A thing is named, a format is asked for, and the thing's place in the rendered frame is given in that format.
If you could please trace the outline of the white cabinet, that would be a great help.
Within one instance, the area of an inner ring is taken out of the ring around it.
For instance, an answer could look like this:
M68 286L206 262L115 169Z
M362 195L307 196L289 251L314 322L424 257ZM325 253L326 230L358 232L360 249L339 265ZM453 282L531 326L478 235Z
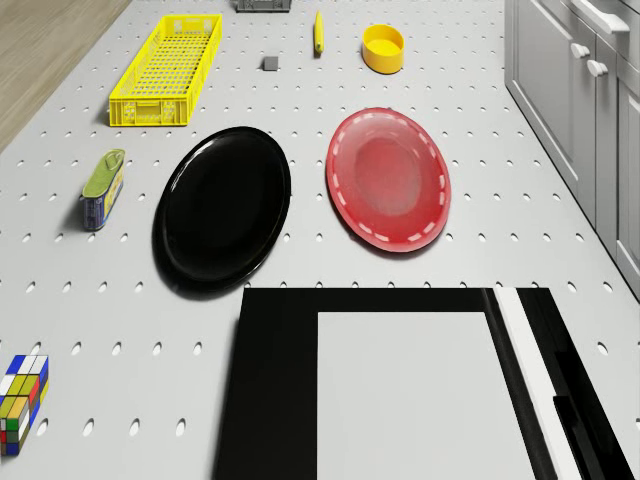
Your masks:
M640 0L504 0L505 84L640 300Z

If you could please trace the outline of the puzzle cube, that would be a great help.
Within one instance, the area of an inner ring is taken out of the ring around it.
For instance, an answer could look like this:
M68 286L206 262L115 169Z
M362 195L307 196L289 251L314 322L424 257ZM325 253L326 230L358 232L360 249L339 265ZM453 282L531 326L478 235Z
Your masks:
M0 455L23 448L49 386L47 355L16 355L0 381Z

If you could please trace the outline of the yellow basket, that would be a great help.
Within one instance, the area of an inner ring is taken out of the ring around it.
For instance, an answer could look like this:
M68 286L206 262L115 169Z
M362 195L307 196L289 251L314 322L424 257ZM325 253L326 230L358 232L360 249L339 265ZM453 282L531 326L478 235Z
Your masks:
M187 125L221 33L220 14L163 16L109 96L110 125Z

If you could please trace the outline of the flat-sided can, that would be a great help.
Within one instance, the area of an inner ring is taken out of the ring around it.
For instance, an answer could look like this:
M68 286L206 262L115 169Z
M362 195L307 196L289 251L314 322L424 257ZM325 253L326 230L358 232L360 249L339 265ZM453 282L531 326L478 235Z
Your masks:
M123 149L107 151L99 160L82 190L84 227L101 229L114 206L124 181Z

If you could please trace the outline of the red plate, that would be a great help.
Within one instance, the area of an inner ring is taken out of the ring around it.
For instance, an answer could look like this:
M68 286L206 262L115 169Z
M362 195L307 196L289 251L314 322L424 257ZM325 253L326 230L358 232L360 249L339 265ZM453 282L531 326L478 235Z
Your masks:
M378 249L417 251L446 225L452 187L444 158L426 130L400 112L366 108L345 118L325 170L342 220Z

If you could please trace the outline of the black plate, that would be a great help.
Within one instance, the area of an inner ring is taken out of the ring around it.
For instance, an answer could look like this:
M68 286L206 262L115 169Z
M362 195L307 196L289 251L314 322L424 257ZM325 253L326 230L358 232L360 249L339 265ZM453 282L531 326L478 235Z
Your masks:
M269 255L291 199L286 155L268 133L235 126L211 134L178 163L159 199L153 253L167 286L217 297Z

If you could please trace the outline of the dark grey basket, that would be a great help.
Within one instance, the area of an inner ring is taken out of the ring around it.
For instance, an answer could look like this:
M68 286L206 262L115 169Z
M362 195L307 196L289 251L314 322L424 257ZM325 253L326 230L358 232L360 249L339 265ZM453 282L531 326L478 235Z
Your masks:
M288 13L292 0L237 0L237 13Z

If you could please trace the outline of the yellow bowl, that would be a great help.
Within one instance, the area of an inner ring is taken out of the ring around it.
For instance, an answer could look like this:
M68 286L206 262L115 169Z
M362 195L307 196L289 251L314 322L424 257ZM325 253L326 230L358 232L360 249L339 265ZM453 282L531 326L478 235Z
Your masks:
M364 30L362 56L372 70L394 74L404 65L404 37L394 27L376 24Z

